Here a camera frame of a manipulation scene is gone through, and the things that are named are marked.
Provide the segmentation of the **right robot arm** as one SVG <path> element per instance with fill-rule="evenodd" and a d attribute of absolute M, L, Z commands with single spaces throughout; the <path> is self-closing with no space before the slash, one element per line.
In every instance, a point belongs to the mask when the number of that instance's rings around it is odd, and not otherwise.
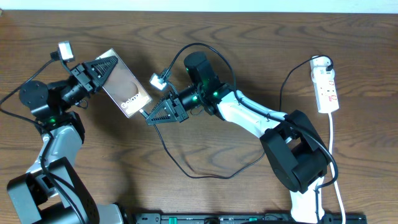
<path fill-rule="evenodd" d="M 185 57 L 192 84 L 163 97 L 145 116 L 146 123 L 183 122 L 188 112 L 201 106 L 208 114 L 237 124 L 257 137 L 275 176 L 290 192 L 290 214 L 296 222 L 321 223 L 322 188 L 338 177 L 336 161 L 301 111 L 287 114 L 256 103 L 236 88 L 223 83 L 204 52 Z"/>

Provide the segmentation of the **Galaxy S25 Ultra smartphone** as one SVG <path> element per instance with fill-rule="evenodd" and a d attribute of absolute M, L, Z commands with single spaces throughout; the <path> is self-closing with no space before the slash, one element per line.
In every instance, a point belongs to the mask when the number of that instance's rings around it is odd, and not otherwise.
<path fill-rule="evenodd" d="M 103 89 L 123 114 L 127 118 L 131 118 L 148 105 L 152 98 L 114 49 L 109 49 L 97 59 L 111 56 L 115 56 L 118 62 L 107 78 Z"/>

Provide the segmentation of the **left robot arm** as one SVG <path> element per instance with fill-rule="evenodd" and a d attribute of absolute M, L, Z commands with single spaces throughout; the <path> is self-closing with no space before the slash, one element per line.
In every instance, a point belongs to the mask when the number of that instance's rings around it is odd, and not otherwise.
<path fill-rule="evenodd" d="M 131 221 L 118 203 L 97 204 L 73 168 L 85 129 L 70 108 L 97 93 L 117 64 L 117 57 L 105 57 L 68 68 L 67 80 L 44 84 L 31 77 L 16 89 L 43 140 L 37 160 L 7 184 L 21 223 Z"/>

